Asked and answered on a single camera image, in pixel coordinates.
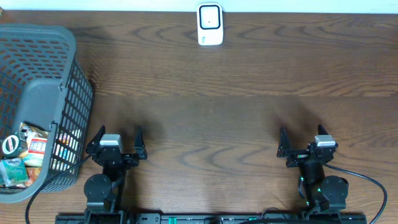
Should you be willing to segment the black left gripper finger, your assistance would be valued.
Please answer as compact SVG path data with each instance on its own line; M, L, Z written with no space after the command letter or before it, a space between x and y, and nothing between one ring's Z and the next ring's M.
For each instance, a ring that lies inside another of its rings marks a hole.
M93 139L87 144L87 149L96 149L100 145L101 138L105 134L105 126L102 125Z
M139 126L136 133L136 138L134 141L134 149L138 156L146 156L146 146L142 137L142 128Z

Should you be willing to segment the orange snack packet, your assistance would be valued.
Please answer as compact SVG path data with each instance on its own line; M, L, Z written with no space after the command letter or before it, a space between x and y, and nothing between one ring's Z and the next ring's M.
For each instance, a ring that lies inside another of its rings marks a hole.
M30 187L40 175L41 168L40 167L28 167L26 169L28 180L24 183L26 187Z

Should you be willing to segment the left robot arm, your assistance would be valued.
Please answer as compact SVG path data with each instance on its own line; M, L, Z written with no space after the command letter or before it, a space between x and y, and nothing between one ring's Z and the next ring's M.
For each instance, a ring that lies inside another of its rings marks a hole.
M87 198L84 222L135 223L134 215L120 210L127 171L147 159L147 151L139 128L134 140L134 153L123 153L123 143L118 134L107 134L102 126L88 143L86 153L103 168L102 173L92 175L84 185Z

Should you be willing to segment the yellow snack chip bag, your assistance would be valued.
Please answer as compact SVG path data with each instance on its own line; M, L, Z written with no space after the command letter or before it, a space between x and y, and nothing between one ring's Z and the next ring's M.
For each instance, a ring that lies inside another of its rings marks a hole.
M26 167L42 167L49 132L25 123L21 123L19 131L24 133L27 143L26 152L19 157Z

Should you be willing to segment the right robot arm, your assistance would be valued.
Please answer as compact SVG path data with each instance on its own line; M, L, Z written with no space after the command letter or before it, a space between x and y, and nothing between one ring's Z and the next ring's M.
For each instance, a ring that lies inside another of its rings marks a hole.
M293 149L285 129L280 130L277 157L286 159L286 167L297 167L299 195L308 202L302 216L339 213L346 208L348 181L335 175L325 175L324 167L333 160L337 142L318 125L318 134L305 149Z

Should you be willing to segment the green tissue pack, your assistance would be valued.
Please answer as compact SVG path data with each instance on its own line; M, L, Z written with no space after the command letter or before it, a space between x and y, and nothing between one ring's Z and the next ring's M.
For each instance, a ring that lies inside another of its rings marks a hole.
M24 183L29 179L25 165L20 158L2 160L1 175L6 187Z

